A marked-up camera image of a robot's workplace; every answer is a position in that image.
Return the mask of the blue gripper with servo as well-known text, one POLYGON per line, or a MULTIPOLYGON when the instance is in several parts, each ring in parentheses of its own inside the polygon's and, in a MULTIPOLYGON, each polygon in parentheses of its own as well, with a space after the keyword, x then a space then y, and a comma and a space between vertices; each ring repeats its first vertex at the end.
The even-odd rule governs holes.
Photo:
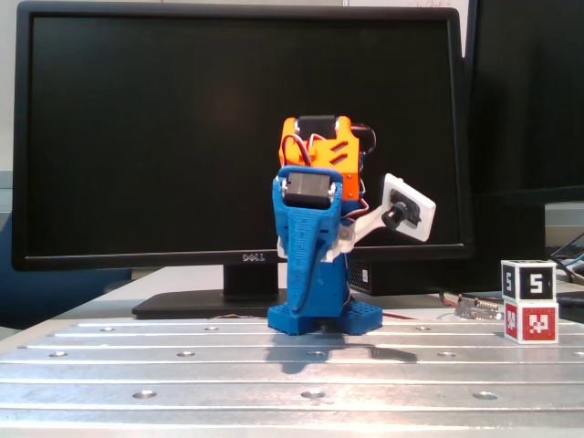
POLYGON ((344 258, 324 260, 337 239, 342 175, 310 166, 282 167, 273 181, 276 233, 287 258, 287 304, 294 315, 338 315, 344 258))

